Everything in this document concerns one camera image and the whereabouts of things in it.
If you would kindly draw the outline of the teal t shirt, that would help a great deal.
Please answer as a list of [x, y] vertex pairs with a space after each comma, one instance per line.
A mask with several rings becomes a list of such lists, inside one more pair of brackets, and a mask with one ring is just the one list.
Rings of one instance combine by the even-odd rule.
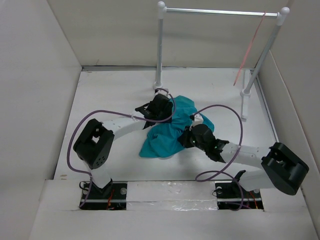
[[185, 127], [192, 124], [190, 115], [198, 110], [194, 101], [185, 96], [179, 95], [174, 101], [176, 112], [172, 122], [159, 123], [148, 131], [139, 152], [141, 158], [169, 158], [184, 149], [178, 138], [183, 134]]

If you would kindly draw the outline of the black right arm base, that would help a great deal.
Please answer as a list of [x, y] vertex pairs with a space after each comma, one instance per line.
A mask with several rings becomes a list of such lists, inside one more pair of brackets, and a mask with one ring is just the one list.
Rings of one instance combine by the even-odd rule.
[[246, 191], [235, 180], [239, 181], [245, 170], [238, 172], [234, 179], [215, 180], [215, 190], [212, 195], [216, 197], [218, 210], [264, 210], [261, 193], [254, 191]]

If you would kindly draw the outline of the white clothes rack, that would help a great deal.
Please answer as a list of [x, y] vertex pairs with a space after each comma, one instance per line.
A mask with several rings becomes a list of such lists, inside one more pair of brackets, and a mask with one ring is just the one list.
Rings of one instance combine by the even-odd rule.
[[[235, 86], [237, 72], [248, 45], [264, 14], [246, 63]], [[288, 6], [275, 11], [217, 9], [204, 1], [158, 1], [156, 58], [153, 87], [163, 86], [163, 67], [232, 68], [229, 86], [235, 90], [240, 117], [246, 121], [253, 105], [254, 83], [277, 35], [290, 13]]]

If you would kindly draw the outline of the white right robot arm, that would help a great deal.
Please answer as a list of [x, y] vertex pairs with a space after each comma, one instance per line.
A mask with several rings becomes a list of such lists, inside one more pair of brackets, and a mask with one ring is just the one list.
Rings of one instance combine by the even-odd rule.
[[215, 138], [205, 124], [187, 126], [178, 142], [184, 148], [198, 148], [212, 161], [255, 167], [255, 171], [240, 170], [231, 191], [242, 197], [248, 191], [276, 188], [294, 196], [309, 172], [308, 165], [285, 144], [275, 142], [271, 147], [239, 146]]

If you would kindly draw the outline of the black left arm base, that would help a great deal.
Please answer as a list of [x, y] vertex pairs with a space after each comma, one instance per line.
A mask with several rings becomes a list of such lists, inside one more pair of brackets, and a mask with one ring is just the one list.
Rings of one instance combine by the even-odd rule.
[[104, 189], [99, 189], [92, 184], [89, 190], [89, 181], [81, 181], [79, 187], [82, 190], [79, 208], [81, 210], [107, 210], [122, 211], [127, 209], [126, 181], [112, 181]]

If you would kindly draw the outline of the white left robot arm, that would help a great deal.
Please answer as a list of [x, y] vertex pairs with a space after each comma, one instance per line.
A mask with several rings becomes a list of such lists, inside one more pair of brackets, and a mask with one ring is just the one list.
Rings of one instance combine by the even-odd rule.
[[87, 171], [79, 170], [90, 177], [88, 188], [94, 189], [100, 198], [107, 198], [112, 191], [113, 180], [107, 173], [107, 161], [115, 140], [135, 131], [149, 128], [157, 123], [170, 123], [175, 109], [174, 100], [160, 90], [153, 100], [134, 109], [132, 114], [107, 110], [94, 113], [119, 115], [118, 118], [104, 122], [93, 118], [89, 120], [72, 147]]

